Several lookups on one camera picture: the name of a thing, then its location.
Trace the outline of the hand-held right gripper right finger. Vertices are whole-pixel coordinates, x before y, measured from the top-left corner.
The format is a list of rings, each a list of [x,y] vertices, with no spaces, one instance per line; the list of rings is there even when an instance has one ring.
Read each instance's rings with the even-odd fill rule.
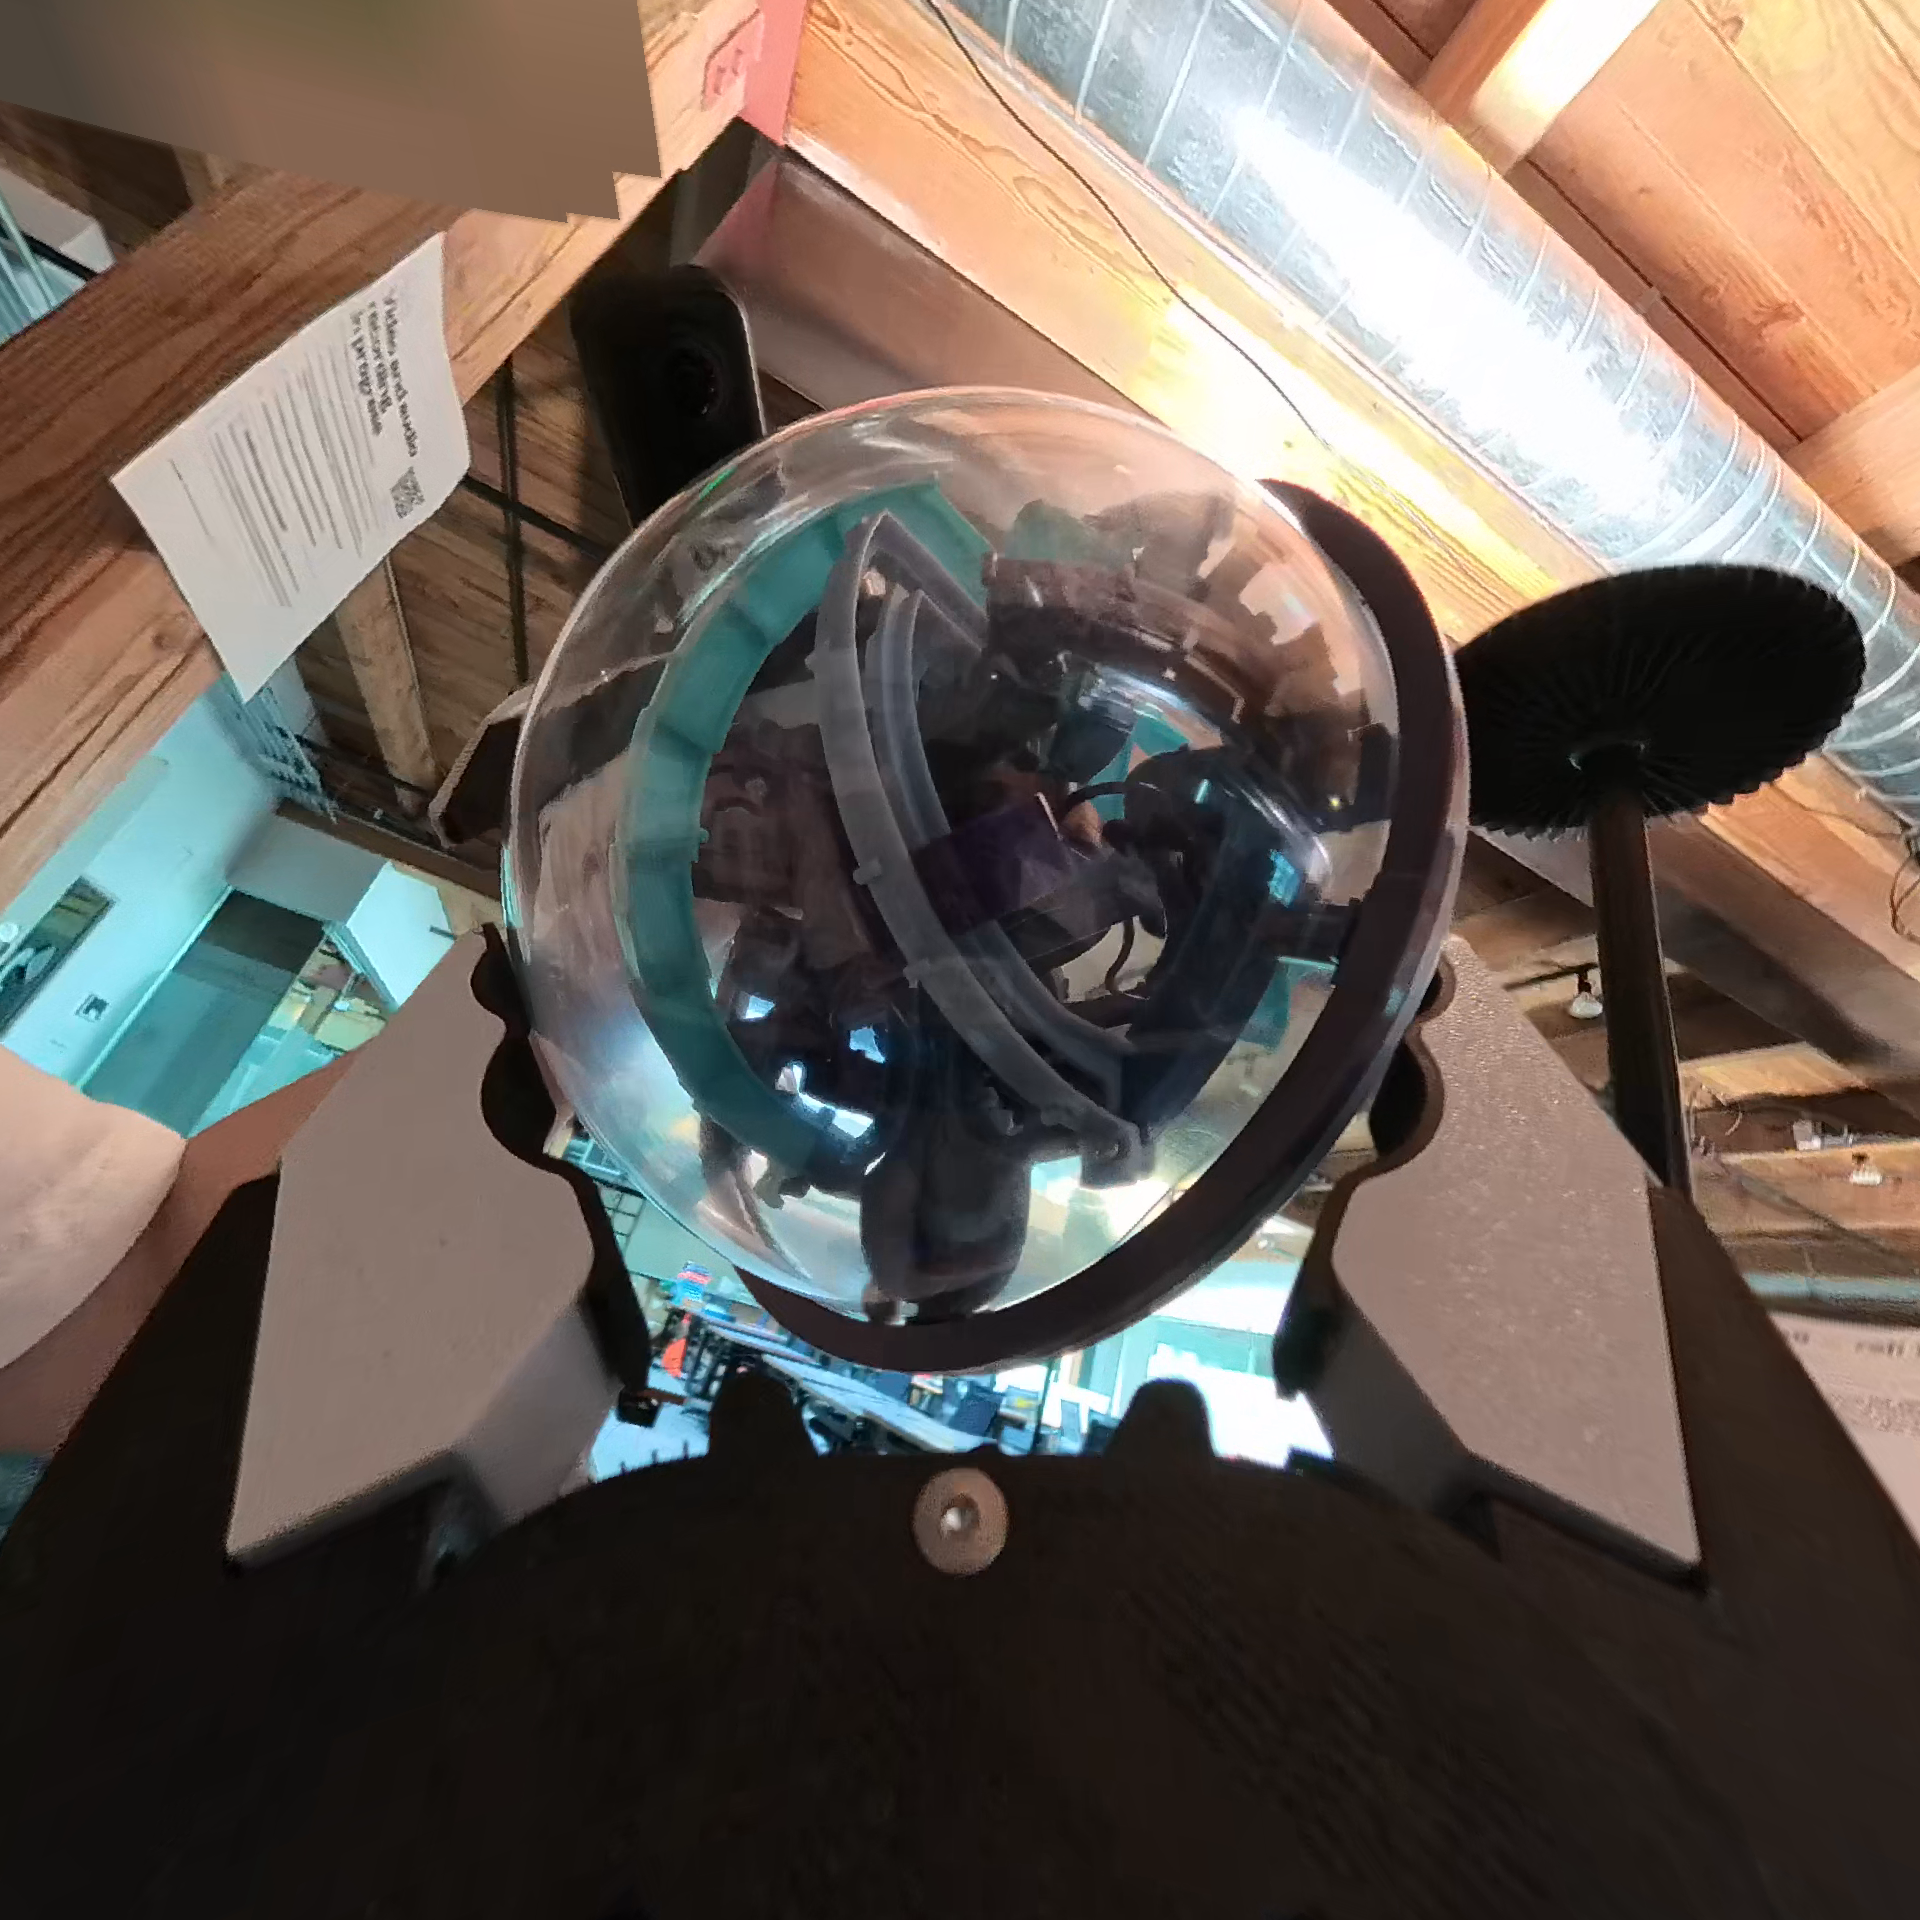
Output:
[[[1273,1346],[1335,1463],[1445,1519],[1513,1505],[1697,1562],[1649,1174],[1463,939],[1335,1182]]]

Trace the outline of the white printed notice paper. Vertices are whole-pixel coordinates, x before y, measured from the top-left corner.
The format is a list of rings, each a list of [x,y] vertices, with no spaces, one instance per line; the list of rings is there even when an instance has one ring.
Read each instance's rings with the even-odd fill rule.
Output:
[[[443,266],[435,233],[111,477],[241,701],[469,469]]]

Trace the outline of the folded printed desk sheet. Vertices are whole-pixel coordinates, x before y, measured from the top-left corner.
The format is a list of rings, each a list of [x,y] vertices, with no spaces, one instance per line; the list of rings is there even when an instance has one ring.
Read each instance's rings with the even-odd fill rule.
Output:
[[[1918,1535],[1918,1325],[1802,1313],[1771,1321]]]

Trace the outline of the black pleated disc lamp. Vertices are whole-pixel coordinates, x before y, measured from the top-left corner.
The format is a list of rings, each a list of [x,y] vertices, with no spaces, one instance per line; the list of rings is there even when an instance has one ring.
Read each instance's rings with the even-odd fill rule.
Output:
[[[1471,825],[1582,833],[1614,1117],[1690,1195],[1648,822],[1697,814],[1819,753],[1864,676],[1853,612],[1774,567],[1634,570],[1555,593],[1453,651]]]

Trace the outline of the silver metal air duct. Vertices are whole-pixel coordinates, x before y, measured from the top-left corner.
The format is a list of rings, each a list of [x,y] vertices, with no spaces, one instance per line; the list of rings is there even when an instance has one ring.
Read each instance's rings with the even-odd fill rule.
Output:
[[[1914,822],[1914,589],[1331,7],[954,12],[1597,570],[1835,593],[1862,685],[1829,754]]]

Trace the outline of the person's left forearm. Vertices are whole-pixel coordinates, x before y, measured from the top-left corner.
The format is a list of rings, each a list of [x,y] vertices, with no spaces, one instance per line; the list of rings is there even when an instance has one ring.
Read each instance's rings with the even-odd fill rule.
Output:
[[[182,1138],[1,1054],[1,1452],[54,1454],[229,1195],[337,1060]]]

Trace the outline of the clear maze ball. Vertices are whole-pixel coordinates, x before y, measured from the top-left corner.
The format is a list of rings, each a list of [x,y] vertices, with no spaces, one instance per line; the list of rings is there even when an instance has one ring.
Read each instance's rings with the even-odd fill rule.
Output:
[[[1464,837],[1453,667],[1363,522],[1138,417],[925,390],[663,503],[519,726],[557,1098],[808,1346],[1083,1348],[1373,1102]]]

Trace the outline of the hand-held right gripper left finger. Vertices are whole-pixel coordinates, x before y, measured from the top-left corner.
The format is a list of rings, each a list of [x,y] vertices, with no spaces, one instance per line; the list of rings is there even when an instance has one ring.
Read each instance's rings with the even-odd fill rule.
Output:
[[[461,938],[279,1156],[225,1550],[265,1562],[427,1489],[481,1530],[584,1477],[654,1342],[511,955]]]

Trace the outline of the red metal bracket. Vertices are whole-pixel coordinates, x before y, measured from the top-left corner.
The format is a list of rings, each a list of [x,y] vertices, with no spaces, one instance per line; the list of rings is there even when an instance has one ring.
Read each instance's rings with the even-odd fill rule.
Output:
[[[703,109],[726,109],[782,150],[808,10],[810,2],[719,4],[719,33],[703,61]]]

